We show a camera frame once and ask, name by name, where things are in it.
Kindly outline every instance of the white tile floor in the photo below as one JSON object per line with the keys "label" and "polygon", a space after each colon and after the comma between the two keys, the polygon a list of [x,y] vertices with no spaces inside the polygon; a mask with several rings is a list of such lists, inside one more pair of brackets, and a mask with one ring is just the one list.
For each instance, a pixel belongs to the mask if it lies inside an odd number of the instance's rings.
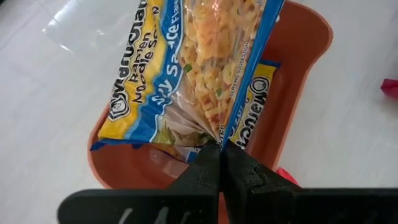
{"label": "white tile floor", "polygon": [[[281,166],[302,186],[398,186],[398,102],[379,90],[383,78],[398,78],[398,1],[300,2],[326,17],[335,39],[308,78]],[[0,5],[2,223],[55,223],[64,197],[101,187],[86,141],[108,100],[136,5]]]}

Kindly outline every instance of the transparent plastic window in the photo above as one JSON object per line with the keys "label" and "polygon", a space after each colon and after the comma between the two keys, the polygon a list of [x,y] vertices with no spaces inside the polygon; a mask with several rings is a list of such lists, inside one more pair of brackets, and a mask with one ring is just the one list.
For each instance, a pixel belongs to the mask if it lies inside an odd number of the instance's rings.
{"label": "transparent plastic window", "polygon": [[145,143],[200,147],[210,139],[223,144],[282,5],[282,0],[142,0],[109,116],[91,149]]}

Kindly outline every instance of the orange plastic tray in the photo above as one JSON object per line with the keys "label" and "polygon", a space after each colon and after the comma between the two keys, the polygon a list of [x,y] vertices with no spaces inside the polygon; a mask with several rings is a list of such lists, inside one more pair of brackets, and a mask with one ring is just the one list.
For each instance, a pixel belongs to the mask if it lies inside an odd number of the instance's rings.
{"label": "orange plastic tray", "polygon": [[[281,62],[272,81],[266,107],[253,132],[248,153],[275,169],[296,104],[312,65],[329,47],[333,32],[315,11],[287,1],[267,47],[265,59]],[[90,152],[109,108],[105,108],[88,141],[88,160],[95,177],[109,189],[166,188],[187,167],[151,146],[134,150],[130,145],[105,146]],[[227,223],[220,197],[219,223]]]}

